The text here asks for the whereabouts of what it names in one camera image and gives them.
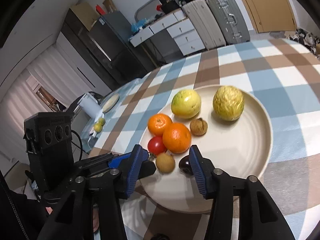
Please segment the left hand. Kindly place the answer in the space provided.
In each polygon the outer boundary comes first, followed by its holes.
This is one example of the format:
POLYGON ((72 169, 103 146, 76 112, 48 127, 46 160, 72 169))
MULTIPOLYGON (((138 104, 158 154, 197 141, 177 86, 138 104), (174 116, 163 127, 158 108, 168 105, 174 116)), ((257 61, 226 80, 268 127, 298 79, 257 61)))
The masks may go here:
POLYGON ((93 236, 99 225, 97 208, 93 205, 78 205, 67 201, 53 208, 43 230, 50 237, 84 237, 86 233, 93 236))

